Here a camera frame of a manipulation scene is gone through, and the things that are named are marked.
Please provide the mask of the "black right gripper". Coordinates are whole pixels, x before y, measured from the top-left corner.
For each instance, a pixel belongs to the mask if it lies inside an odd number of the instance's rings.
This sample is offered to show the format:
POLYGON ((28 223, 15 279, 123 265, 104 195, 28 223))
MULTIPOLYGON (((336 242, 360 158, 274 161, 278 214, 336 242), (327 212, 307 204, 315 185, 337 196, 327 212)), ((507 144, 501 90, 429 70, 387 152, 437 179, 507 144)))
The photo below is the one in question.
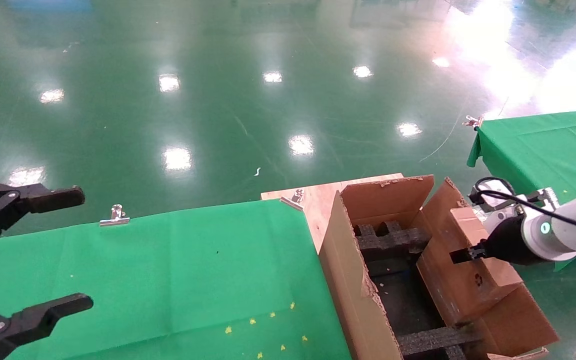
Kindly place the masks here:
POLYGON ((515 265, 536 265, 538 256, 528 248, 522 234, 525 216, 506 218, 489 233, 483 244, 451 251, 453 264, 496 258, 515 265))

